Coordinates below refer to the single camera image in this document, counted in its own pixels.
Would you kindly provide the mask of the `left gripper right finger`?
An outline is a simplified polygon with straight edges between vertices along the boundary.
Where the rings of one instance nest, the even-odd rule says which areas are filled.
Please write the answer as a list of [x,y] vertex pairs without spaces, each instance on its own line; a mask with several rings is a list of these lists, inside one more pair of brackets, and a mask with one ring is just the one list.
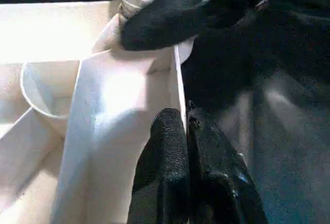
[[268,223],[243,157],[210,114],[187,107],[191,223]]

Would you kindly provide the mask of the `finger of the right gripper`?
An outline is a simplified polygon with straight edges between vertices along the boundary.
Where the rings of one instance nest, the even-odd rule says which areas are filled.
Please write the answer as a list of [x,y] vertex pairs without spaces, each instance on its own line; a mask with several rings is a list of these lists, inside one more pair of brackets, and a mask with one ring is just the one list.
[[251,0],[153,0],[120,31],[128,51],[151,51],[179,44],[212,28],[227,28],[246,14]]

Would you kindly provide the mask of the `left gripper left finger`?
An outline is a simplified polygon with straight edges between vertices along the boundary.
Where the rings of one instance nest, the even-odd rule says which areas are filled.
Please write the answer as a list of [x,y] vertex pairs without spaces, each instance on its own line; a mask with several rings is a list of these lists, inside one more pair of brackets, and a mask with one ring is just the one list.
[[165,108],[151,125],[131,194],[132,223],[187,223],[190,171],[180,112]]

